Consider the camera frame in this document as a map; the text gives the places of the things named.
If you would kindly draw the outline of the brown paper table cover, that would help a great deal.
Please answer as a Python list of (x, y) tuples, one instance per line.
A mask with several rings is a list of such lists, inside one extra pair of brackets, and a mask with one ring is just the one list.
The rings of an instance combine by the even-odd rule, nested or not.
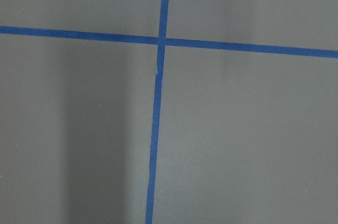
[(337, 223), (337, 0), (1, 0), (1, 223)]

